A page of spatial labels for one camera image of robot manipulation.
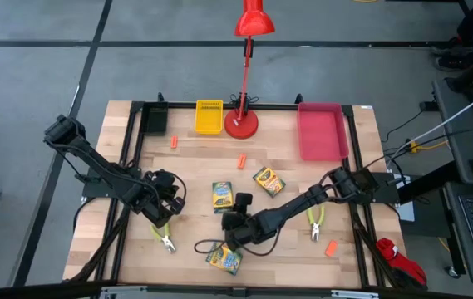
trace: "green-handled pliers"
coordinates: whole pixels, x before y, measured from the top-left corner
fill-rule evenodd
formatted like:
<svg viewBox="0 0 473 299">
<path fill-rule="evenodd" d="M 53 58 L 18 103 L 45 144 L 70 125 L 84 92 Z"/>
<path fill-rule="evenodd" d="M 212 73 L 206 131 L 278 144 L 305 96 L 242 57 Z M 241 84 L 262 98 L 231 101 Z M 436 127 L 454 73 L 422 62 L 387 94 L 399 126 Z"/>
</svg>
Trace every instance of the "green-handled pliers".
<svg viewBox="0 0 473 299">
<path fill-rule="evenodd" d="M 175 252 L 175 246 L 170 240 L 170 225 L 168 223 L 164 224 L 164 237 L 159 234 L 155 225 L 151 225 L 151 232 L 157 240 L 161 241 L 164 244 L 164 247 L 166 247 L 166 249 L 168 249 L 170 253 Z"/>
<path fill-rule="evenodd" d="M 325 219 L 325 205 L 322 204 L 319 209 L 319 220 L 317 222 L 313 220 L 312 208 L 307 209 L 306 214 L 308 215 L 310 225 L 312 225 L 312 241 L 317 242 L 319 239 L 319 227 L 323 224 L 323 220 Z"/>
</svg>

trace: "wooden table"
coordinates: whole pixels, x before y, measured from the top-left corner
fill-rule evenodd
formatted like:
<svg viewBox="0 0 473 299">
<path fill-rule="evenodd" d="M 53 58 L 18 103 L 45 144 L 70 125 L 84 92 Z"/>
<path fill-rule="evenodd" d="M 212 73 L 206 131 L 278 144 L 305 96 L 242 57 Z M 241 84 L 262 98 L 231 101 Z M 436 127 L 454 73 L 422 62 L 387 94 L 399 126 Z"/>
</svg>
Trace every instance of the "wooden table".
<svg viewBox="0 0 473 299">
<path fill-rule="evenodd" d="M 126 130 L 130 101 L 112 100 L 97 144 L 97 151 L 111 162 L 120 156 Z M 354 117 L 364 164 L 382 156 L 380 136 L 372 107 L 354 106 Z M 325 221 L 317 243 L 310 240 L 307 216 L 301 213 L 287 221 L 278 245 L 267 257 L 243 252 L 244 259 L 236 276 L 205 262 L 205 255 L 194 252 L 194 244 L 205 238 L 223 238 L 221 215 L 212 209 L 212 182 L 230 181 L 234 194 L 254 195 L 250 213 L 278 207 L 315 184 L 340 162 L 306 162 L 299 158 L 296 111 L 257 110 L 259 130 L 250 139 L 236 140 L 226 132 L 221 135 L 197 135 L 194 132 L 194 109 L 170 109 L 165 136 L 144 140 L 140 166 L 167 169 L 178 174 L 188 187 L 186 205 L 181 215 L 170 220 L 171 239 L 177 252 L 169 254 L 150 233 L 150 222 L 143 215 L 131 214 L 121 262 L 119 283 L 179 284 L 247 287 L 351 287 L 359 288 L 360 278 L 353 243 L 351 220 L 346 204 L 325 203 Z M 140 114 L 135 122 L 136 136 Z M 179 138 L 178 147 L 170 148 L 171 136 Z M 132 157 L 134 145 L 129 156 Z M 243 170 L 236 165 L 240 154 L 247 155 Z M 355 163 L 350 150 L 350 165 Z M 274 199 L 252 179 L 262 166 L 271 167 L 286 182 Z M 383 160 L 370 167 L 385 172 Z M 73 277 L 101 243 L 109 199 L 96 199 L 79 214 L 68 256 L 64 278 Z M 391 239 L 406 254 L 397 215 L 383 204 L 373 204 L 377 237 Z M 331 240 L 338 242 L 334 257 L 324 250 Z M 249 245 L 256 252 L 266 252 L 273 239 Z M 110 277 L 111 248 L 104 278 Z M 365 248 L 370 283 L 375 284 L 370 252 Z"/>
</svg>

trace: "orange block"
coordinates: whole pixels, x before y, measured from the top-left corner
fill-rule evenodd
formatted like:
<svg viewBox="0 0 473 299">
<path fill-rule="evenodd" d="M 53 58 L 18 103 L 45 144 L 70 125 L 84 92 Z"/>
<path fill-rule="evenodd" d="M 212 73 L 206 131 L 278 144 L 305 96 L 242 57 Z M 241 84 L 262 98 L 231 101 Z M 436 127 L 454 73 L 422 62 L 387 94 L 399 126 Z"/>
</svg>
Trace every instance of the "orange block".
<svg viewBox="0 0 473 299">
<path fill-rule="evenodd" d="M 338 247 L 338 243 L 336 241 L 332 240 L 327 246 L 327 250 L 325 250 L 325 254 L 327 257 L 332 257 L 334 253 L 336 252 L 336 248 Z"/>
<path fill-rule="evenodd" d="M 176 149 L 177 148 L 177 136 L 171 137 L 171 148 Z"/>
<path fill-rule="evenodd" d="M 245 166 L 245 160 L 247 156 L 245 154 L 241 154 L 238 159 L 238 169 L 243 169 Z"/>
</svg>

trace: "yellow basket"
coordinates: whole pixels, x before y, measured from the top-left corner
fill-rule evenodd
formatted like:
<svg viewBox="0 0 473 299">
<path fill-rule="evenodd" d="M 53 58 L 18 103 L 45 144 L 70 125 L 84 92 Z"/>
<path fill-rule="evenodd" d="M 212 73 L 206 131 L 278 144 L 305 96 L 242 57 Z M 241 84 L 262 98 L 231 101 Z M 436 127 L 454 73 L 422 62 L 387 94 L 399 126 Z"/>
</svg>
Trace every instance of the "yellow basket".
<svg viewBox="0 0 473 299">
<path fill-rule="evenodd" d="M 219 134 L 223 129 L 223 100 L 197 100 L 195 131 L 199 134 Z"/>
</svg>

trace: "pink tray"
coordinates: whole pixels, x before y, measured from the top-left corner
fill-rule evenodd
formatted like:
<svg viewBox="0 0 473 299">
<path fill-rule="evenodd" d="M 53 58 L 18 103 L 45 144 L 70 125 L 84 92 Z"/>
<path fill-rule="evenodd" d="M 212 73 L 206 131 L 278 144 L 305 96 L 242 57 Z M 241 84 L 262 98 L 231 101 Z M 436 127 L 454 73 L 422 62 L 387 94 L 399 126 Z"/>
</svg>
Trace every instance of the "pink tray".
<svg viewBox="0 0 473 299">
<path fill-rule="evenodd" d="M 300 103 L 297 122 L 301 159 L 340 161 L 349 156 L 341 105 Z"/>
</svg>

